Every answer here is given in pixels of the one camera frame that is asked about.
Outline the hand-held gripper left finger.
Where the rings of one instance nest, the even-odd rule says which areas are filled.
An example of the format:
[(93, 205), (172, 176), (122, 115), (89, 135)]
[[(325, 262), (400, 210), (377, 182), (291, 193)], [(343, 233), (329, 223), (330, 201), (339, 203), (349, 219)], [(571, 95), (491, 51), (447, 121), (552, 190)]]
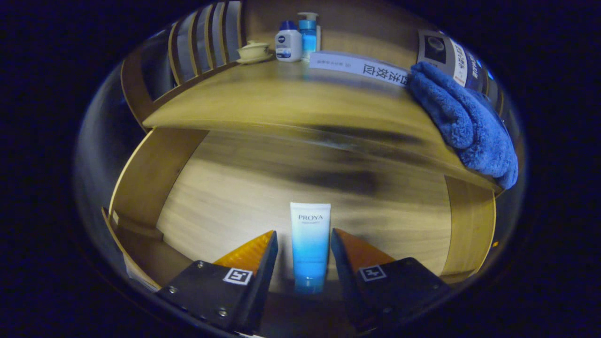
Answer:
[(193, 261), (157, 291), (157, 296), (221, 331), (255, 334), (261, 326), (277, 254), (277, 232), (270, 230), (213, 263)]

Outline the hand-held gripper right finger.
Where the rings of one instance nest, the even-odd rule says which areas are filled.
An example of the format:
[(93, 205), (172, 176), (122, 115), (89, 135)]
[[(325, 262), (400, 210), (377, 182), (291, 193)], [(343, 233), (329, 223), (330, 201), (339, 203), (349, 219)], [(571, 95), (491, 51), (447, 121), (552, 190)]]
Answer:
[(347, 316), (359, 334), (397, 331), (452, 290), (417, 259), (395, 259), (342, 229), (332, 230), (330, 248)]

